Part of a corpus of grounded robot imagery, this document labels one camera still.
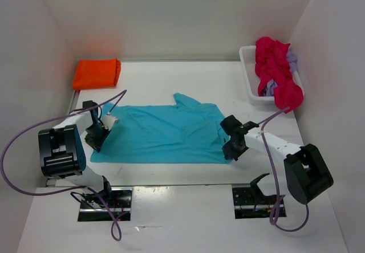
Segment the cyan t shirt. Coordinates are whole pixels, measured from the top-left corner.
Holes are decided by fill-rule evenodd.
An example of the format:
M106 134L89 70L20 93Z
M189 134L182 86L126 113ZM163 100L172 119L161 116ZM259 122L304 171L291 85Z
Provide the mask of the cyan t shirt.
M227 164L222 147L229 136L220 126L218 106L182 93L173 105L114 106L103 112L118 118L93 163Z

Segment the orange t shirt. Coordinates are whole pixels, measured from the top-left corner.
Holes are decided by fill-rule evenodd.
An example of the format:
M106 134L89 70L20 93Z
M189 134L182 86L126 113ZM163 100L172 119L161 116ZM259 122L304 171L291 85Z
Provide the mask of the orange t shirt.
M80 60L72 82L75 91L113 88L117 86L121 62L110 60Z

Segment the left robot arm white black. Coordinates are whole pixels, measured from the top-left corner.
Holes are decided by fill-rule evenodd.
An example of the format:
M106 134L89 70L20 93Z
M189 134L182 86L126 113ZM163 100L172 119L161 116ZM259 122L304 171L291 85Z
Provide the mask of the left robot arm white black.
M107 207L113 202L111 185L105 176L87 166L81 135L86 132L85 143L100 152L119 119L109 112L100 118L96 106L94 101L85 101L82 108L87 112L78 112L52 129L38 133L40 167L44 176L82 186L86 201ZM94 196L88 188L95 191Z

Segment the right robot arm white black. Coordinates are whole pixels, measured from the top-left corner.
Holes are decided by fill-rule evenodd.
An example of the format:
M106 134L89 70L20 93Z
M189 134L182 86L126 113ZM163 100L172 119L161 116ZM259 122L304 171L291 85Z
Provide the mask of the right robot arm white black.
M264 131L252 121L241 123L233 115L223 119L221 128L230 137L222 151L226 160L237 161L248 149L270 154L269 159L283 163L286 184L291 196L308 204L334 184L334 179L313 144L301 146Z

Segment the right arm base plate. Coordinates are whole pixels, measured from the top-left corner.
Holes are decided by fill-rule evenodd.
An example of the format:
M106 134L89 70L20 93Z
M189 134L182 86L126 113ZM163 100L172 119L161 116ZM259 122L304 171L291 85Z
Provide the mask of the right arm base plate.
M276 195L266 196L258 186L232 186L235 219L268 218L277 201Z

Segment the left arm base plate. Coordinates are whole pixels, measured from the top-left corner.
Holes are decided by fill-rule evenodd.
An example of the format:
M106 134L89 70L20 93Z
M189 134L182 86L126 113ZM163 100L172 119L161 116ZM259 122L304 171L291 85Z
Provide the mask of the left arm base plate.
M117 221L131 220L132 192L131 187L111 187L110 196L100 193ZM78 222L112 221L105 205L95 194L73 192L72 196L80 204Z

